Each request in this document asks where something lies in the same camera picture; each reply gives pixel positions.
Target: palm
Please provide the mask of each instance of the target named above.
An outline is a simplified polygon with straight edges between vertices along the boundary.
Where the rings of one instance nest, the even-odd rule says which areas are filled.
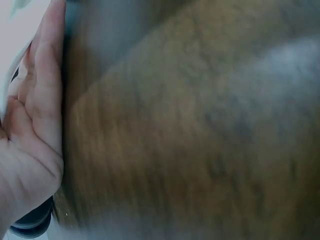
[[[9,86],[0,128],[0,206],[6,206],[0,213],[11,221],[43,203],[61,182],[64,10],[63,0],[50,5]]]

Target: hand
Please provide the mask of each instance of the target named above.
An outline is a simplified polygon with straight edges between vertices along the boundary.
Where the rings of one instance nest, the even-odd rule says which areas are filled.
[[[65,0],[52,0],[9,86],[0,128],[0,235],[61,184],[65,10]]]

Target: textured material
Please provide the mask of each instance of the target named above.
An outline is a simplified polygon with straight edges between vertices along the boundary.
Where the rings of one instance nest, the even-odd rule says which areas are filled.
[[[83,11],[59,239],[319,239],[320,1]]]

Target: finger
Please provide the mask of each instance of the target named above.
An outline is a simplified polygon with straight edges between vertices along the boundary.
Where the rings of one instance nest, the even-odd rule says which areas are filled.
[[[36,52],[37,52],[39,42],[40,42],[41,29],[42,29],[42,25],[43,25],[42,22],[43,22],[43,19],[42,19],[40,26],[39,26],[38,30],[36,31],[36,34],[31,42],[29,54],[28,54],[28,56],[26,55],[27,62],[28,62],[27,67],[34,68],[34,66],[35,66],[35,56],[36,56]]]
[[[29,64],[30,47],[26,51],[20,66],[18,76],[10,83],[8,96],[18,99],[22,104],[26,104],[27,95],[34,84],[34,66]]]
[[[29,58],[28,55],[30,54],[30,46],[27,49],[20,65],[19,65],[19,73],[18,76],[16,76],[13,81],[10,83],[8,88],[8,96],[14,97],[15,99],[18,99],[19,91],[21,88],[21,85],[23,84],[24,80],[26,79],[28,75],[28,70],[26,67],[27,59]]]
[[[40,35],[36,46],[36,49],[38,50],[41,44],[52,45],[55,57],[59,64],[61,64],[63,53],[65,14],[65,0],[52,0],[42,19]]]
[[[26,112],[30,119],[33,118],[33,112],[34,112],[34,94],[35,94],[35,87],[33,86],[30,88],[24,104]]]
[[[53,0],[42,20],[35,54],[36,84],[33,91],[32,124],[35,133],[57,153],[61,149],[62,57],[64,0]]]

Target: dark object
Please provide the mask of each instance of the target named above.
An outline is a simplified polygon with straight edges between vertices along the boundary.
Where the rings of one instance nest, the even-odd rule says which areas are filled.
[[[10,232],[25,239],[34,239],[41,236],[49,228],[52,206],[53,199],[51,197],[41,206],[16,221],[10,227]]]

